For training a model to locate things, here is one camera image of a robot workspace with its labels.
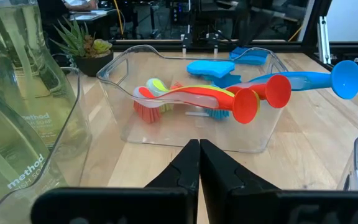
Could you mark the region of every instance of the blue bristles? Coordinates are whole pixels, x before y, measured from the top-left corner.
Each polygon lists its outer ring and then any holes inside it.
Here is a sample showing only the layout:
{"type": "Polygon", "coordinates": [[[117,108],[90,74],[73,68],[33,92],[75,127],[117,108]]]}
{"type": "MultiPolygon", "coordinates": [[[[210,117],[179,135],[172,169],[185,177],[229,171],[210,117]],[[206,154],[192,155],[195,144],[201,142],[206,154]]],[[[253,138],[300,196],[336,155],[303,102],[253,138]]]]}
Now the blue bristles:
{"type": "Polygon", "coordinates": [[[216,120],[223,120],[229,116],[229,111],[227,110],[213,110],[213,109],[204,109],[205,113],[216,120]]]}

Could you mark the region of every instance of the person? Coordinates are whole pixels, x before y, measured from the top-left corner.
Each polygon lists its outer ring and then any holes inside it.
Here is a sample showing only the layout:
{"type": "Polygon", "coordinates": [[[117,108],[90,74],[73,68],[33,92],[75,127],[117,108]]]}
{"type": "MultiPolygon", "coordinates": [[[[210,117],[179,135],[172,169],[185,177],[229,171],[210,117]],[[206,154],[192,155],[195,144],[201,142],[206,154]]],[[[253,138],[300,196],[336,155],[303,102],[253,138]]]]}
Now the person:
{"type": "Polygon", "coordinates": [[[64,5],[71,11],[90,11],[98,9],[97,0],[63,0],[64,5]]]}

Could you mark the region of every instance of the white wall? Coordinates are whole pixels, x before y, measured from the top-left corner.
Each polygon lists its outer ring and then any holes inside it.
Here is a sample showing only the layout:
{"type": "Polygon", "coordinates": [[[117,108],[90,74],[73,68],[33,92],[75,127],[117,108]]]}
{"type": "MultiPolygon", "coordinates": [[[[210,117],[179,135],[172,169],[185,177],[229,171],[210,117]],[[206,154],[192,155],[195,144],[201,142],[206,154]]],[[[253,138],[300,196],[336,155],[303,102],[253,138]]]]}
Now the white wall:
{"type": "Polygon", "coordinates": [[[327,25],[329,41],[358,41],[358,0],[332,0],[327,25]]]}

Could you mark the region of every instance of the orange bristles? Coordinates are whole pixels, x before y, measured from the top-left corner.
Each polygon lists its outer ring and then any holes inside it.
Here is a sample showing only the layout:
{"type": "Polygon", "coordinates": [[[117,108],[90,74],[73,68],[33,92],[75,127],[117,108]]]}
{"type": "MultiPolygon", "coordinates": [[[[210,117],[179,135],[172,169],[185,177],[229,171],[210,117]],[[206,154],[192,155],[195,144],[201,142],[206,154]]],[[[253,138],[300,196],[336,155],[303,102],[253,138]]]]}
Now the orange bristles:
{"type": "Polygon", "coordinates": [[[147,123],[153,123],[161,118],[160,108],[148,108],[134,101],[134,110],[147,123]]]}
{"type": "Polygon", "coordinates": [[[177,88],[180,88],[180,87],[183,87],[183,85],[178,83],[178,82],[175,82],[175,84],[173,84],[171,86],[171,90],[174,90],[174,89],[177,89],[177,88]]]}

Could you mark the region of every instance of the potted plant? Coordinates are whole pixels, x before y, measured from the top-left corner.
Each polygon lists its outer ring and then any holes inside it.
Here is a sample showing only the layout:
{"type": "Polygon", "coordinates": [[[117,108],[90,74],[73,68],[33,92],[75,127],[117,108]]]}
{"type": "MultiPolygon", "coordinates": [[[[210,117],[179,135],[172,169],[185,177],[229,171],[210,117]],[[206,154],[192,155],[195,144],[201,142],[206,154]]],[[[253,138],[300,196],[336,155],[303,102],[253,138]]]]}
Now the potted plant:
{"type": "Polygon", "coordinates": [[[109,63],[113,58],[112,44],[102,40],[94,39],[90,36],[88,27],[85,24],[85,29],[80,28],[77,21],[69,22],[66,18],[68,30],[59,21],[61,29],[55,27],[60,37],[64,40],[66,45],[60,44],[51,39],[57,44],[66,54],[71,55],[77,67],[87,76],[95,77],[96,73],[109,63]]]}

